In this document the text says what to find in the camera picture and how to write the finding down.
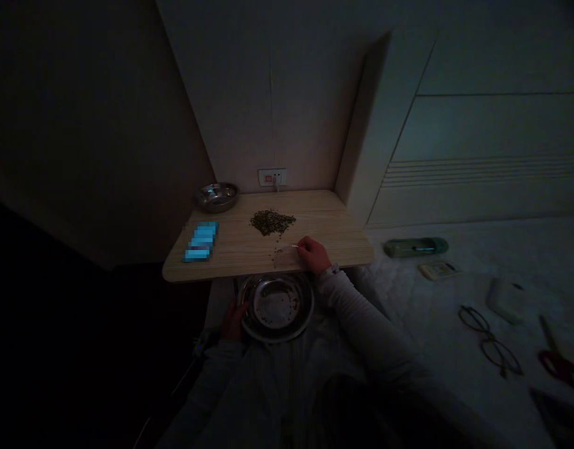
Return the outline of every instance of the wooden table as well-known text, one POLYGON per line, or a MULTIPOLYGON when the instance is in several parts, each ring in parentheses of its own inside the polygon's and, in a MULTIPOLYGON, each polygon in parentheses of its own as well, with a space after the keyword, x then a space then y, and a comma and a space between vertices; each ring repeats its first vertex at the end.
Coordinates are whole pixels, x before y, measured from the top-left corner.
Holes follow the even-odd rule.
POLYGON ((294 258, 282 256, 278 268, 273 258, 277 249, 296 244, 306 235, 322 243, 331 261, 341 267, 367 264, 374 259, 372 246, 332 191, 249 193, 241 195, 234 208, 221 214, 194 211, 164 262, 162 276, 168 282, 186 282, 300 270, 294 258), (276 233, 264 237, 250 225, 254 213, 270 208, 297 220, 280 239, 276 233), (219 223, 212 257, 204 262, 181 262, 200 221, 219 223))

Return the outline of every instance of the stainless steel bowl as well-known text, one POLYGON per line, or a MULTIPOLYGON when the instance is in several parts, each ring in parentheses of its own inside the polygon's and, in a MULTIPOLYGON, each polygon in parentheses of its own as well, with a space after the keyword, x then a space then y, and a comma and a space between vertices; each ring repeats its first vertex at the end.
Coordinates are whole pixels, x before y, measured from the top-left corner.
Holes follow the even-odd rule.
POLYGON ((256 340, 281 343, 297 337, 314 310, 312 284, 303 273, 257 274, 248 277, 237 303, 249 301, 243 328, 256 340))
POLYGON ((193 194, 196 205, 206 213, 226 212, 237 204, 239 187, 231 183, 217 183, 199 188, 193 194))

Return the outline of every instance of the power cord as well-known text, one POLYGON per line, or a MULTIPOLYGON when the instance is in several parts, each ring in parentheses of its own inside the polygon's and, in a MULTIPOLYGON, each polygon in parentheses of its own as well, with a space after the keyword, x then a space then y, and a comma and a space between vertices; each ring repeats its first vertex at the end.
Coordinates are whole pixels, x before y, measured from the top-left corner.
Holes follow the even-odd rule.
MULTIPOLYGON (((210 337, 212 335, 218 333, 219 330, 220 330, 219 327, 213 327, 211 329, 204 329, 202 331, 202 334, 200 335, 200 338, 193 339, 192 363, 190 363, 189 366, 187 367, 187 370, 185 370, 185 373, 183 374, 183 376, 179 380, 177 386, 173 389, 172 393, 170 394, 171 396, 173 396, 175 394, 177 389, 183 383, 185 376, 187 376, 187 373, 189 373, 189 370, 193 367, 193 364, 195 363, 195 359, 198 359, 202 356, 204 349, 206 348, 206 344, 208 343, 208 340, 210 340, 210 337)), ((150 423, 151 419, 152 419, 152 417, 149 417, 148 419, 146 419, 145 423, 143 423, 142 429, 139 432, 139 435, 137 435, 137 439, 135 440, 135 444, 133 444, 133 449, 137 448, 137 445, 139 444, 139 440, 141 439, 142 435, 144 434, 144 430, 146 427, 148 427, 148 424, 150 423)))

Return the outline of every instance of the eyeglasses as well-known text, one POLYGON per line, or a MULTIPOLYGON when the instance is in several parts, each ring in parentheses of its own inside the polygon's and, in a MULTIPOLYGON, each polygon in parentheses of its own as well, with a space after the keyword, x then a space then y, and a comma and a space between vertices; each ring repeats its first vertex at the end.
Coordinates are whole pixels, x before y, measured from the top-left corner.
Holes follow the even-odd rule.
POLYGON ((506 379, 508 370, 524 375, 518 359, 512 351, 495 338, 491 333, 489 323, 480 313, 472 307, 461 306, 457 314, 466 326, 486 335, 486 338, 480 342, 480 349, 489 362, 499 367, 501 377, 506 379))

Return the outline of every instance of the white blanket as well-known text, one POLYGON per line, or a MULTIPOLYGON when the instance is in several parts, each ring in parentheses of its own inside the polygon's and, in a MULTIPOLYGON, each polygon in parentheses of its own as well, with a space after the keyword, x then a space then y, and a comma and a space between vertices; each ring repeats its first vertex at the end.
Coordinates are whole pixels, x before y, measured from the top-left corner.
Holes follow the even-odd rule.
POLYGON ((529 387, 574 405, 574 390, 549 376, 537 360, 547 349, 538 315, 547 317, 562 354, 574 363, 574 217, 488 223, 437 224, 374 229, 366 235, 372 264, 354 270, 359 290, 412 337, 442 381, 497 428, 515 447, 551 448, 529 387), (441 237, 440 256, 390 259, 382 244, 391 238, 441 237), (424 278, 420 263, 454 262, 465 273, 438 282, 424 278), (531 295, 525 322, 513 326, 485 305, 490 281, 516 279, 531 295), (460 304, 474 307, 519 360, 524 377, 499 375, 483 355, 481 335, 464 326, 460 304))

